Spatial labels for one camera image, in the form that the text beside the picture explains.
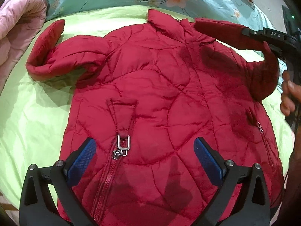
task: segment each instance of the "finger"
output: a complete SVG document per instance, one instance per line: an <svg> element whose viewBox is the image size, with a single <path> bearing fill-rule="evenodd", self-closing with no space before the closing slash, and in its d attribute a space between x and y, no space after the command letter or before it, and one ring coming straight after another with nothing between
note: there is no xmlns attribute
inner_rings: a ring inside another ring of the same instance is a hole
<svg viewBox="0 0 301 226"><path fill-rule="evenodd" d="M290 74L287 70L282 73L282 79L288 81L290 79Z"/></svg>
<svg viewBox="0 0 301 226"><path fill-rule="evenodd" d="M301 102L301 86L296 85L295 83L288 81L288 89L290 93Z"/></svg>
<svg viewBox="0 0 301 226"><path fill-rule="evenodd" d="M289 95L290 94L290 90L288 89L288 82L284 81L282 82L281 86L282 86L282 91L284 94Z"/></svg>
<svg viewBox="0 0 301 226"><path fill-rule="evenodd" d="M290 112L295 111L294 102L285 94L281 94L281 100L284 107L286 107Z"/></svg>
<svg viewBox="0 0 301 226"><path fill-rule="evenodd" d="M280 104L280 110L285 116L290 115L290 110L283 103Z"/></svg>

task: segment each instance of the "lime green bedsheet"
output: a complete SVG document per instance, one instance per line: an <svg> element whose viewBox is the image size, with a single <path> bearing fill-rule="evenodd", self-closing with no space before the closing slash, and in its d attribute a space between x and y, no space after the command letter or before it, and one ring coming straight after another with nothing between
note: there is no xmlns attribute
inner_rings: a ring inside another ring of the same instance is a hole
<svg viewBox="0 0 301 226"><path fill-rule="evenodd" d="M126 25L145 23L148 9L146 6L116 7L62 17L66 25L60 42L78 34L104 36ZM193 21L181 14L159 10L177 19ZM47 22L42 31L55 20ZM81 73L79 70L47 82L34 82L28 76L25 62L36 38L15 66L0 97L0 191L17 208L28 166L32 163L39 167L51 166L59 158L74 84ZM262 60L253 51L239 53L250 61ZM264 101L277 133L280 157L286 171L292 138L279 104L277 91ZM51 192L56 202L53 188Z"/></svg>

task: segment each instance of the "blue gripper pad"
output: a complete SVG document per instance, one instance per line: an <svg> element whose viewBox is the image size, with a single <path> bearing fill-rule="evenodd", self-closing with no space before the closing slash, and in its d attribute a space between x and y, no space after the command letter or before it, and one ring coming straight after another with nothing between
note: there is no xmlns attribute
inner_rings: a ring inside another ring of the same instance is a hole
<svg viewBox="0 0 301 226"><path fill-rule="evenodd" d="M210 182L213 185L220 187L223 184L223 170L219 167L211 153L199 138L194 142L194 151Z"/></svg>
<svg viewBox="0 0 301 226"><path fill-rule="evenodd" d="M96 142L94 139L86 140L88 143L79 153L69 170L67 171L67 185L69 188L78 185L90 161L96 153Z"/></svg>

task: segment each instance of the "jacket sleeve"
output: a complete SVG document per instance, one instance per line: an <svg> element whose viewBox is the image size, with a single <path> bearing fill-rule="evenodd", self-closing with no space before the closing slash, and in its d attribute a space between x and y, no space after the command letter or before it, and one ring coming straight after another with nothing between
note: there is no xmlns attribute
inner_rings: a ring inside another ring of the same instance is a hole
<svg viewBox="0 0 301 226"><path fill-rule="evenodd" d="M108 40L78 35L55 46L64 31L65 20L52 23L41 33L26 62L29 75L38 81L61 76L84 67L93 73L111 52Z"/></svg>
<svg viewBox="0 0 301 226"><path fill-rule="evenodd" d="M256 41L243 35L241 31L246 28L244 25L228 21L195 19L194 27L198 32L216 38L237 49L262 51L265 60L246 62L240 57L237 59L237 64L245 73L250 93L256 101L260 102L272 94L279 78L279 63L266 42Z"/></svg>

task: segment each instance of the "jacket collar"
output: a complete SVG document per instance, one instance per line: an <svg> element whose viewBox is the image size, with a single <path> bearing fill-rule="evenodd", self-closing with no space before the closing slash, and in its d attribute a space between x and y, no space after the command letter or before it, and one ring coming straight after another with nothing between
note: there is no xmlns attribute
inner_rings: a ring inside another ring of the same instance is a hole
<svg viewBox="0 0 301 226"><path fill-rule="evenodd" d="M162 13L155 9L148 10L147 21L156 29L156 31L182 43L194 41L206 44L215 40L212 37L196 31L194 23L190 23L188 19L178 21L169 14Z"/></svg>

